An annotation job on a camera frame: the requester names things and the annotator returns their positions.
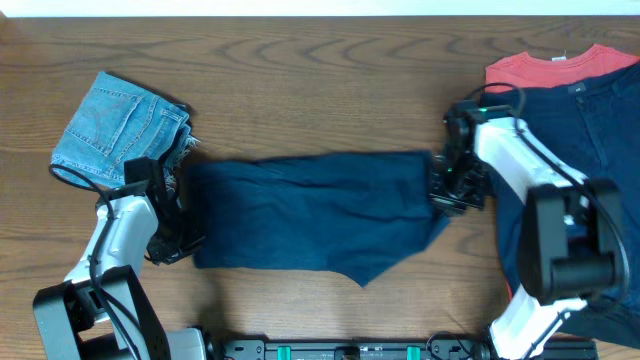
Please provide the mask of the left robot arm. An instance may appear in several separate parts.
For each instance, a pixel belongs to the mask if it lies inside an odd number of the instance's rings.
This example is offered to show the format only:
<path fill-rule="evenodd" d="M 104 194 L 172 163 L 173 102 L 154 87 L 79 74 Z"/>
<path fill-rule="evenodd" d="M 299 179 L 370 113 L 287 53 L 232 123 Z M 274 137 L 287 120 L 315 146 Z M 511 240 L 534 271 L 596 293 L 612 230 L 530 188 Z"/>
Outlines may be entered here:
<path fill-rule="evenodd" d="M 165 331 L 139 281 L 144 262 L 172 264 L 204 240 L 195 217 L 168 195 L 160 163 L 124 165 L 125 183 L 95 192 L 97 223 L 77 263 L 58 285 L 41 289 L 33 312 L 49 359 L 205 359 L 202 330 Z"/>

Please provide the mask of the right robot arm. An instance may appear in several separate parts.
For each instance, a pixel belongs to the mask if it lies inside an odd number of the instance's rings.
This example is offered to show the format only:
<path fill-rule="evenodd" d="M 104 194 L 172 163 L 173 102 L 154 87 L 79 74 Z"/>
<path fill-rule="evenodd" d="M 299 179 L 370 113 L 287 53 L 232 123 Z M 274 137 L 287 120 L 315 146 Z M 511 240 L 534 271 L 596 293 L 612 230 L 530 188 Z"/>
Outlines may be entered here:
<path fill-rule="evenodd" d="M 517 248 L 520 285 L 471 359 L 531 359 L 573 316 L 609 289 L 626 294 L 631 271 L 623 243 L 621 194 L 590 179 L 529 131 L 519 109 L 472 99 L 444 115 L 447 142 L 435 159 L 431 203 L 449 216 L 483 209 L 494 170 L 523 206 Z"/>

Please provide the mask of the navy blue shorts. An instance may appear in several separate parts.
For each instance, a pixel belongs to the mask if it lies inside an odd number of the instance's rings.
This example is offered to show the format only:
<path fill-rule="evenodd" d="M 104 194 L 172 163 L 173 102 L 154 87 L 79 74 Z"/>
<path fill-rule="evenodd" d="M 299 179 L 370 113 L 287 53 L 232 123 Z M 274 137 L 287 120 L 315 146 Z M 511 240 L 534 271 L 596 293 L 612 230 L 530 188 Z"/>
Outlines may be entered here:
<path fill-rule="evenodd" d="M 428 199 L 427 151 L 192 166 L 199 268 L 329 271 L 360 286 L 424 251 L 449 219 Z"/>

